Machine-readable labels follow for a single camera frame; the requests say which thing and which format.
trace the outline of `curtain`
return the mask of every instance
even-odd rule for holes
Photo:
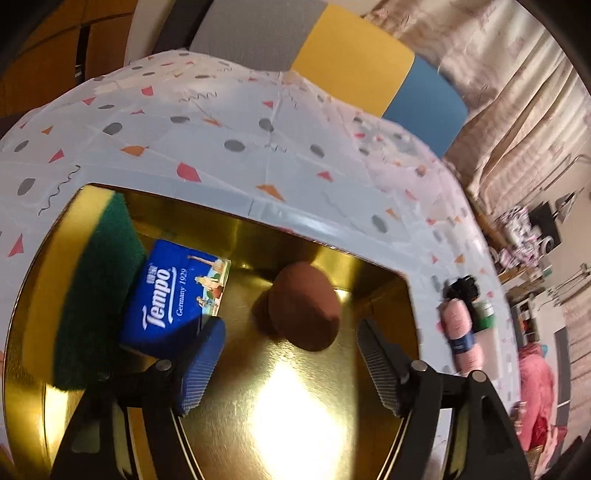
[[[469,108],[446,153],[498,216],[516,205],[591,124],[591,99],[548,31],[516,0],[383,0],[365,18],[424,57]]]
[[[570,416],[565,446],[591,428],[591,287],[563,304],[570,343]]]

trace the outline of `green scouring pad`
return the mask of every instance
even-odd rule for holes
[[[40,259],[22,344],[31,375],[76,390],[111,372],[122,309],[144,258],[123,195],[84,187]]]

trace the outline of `brown mushroom toy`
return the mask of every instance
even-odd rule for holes
[[[309,263],[285,267],[269,291],[269,317],[277,332],[301,349],[319,352],[339,333],[341,304],[324,273]]]

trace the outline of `wooden cabinet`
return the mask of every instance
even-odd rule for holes
[[[0,79],[0,118],[26,113],[84,79],[123,66],[127,36],[138,0],[63,0],[29,36]]]
[[[105,17],[132,14],[138,0],[87,0],[83,23],[94,22]]]
[[[86,78],[98,77],[123,66],[132,15],[90,26],[86,48]]]
[[[60,32],[79,27],[83,13],[84,2],[80,0],[63,0],[60,6],[33,31],[22,46],[21,51],[28,50],[37,43]]]
[[[79,29],[68,30],[18,57],[4,74],[5,114],[26,112],[75,87]]]

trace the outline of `pink blanket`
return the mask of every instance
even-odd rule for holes
[[[550,425],[554,400],[554,372],[542,356],[541,346],[533,343],[519,350],[521,400],[527,402],[519,436],[521,448],[527,451],[536,423]]]

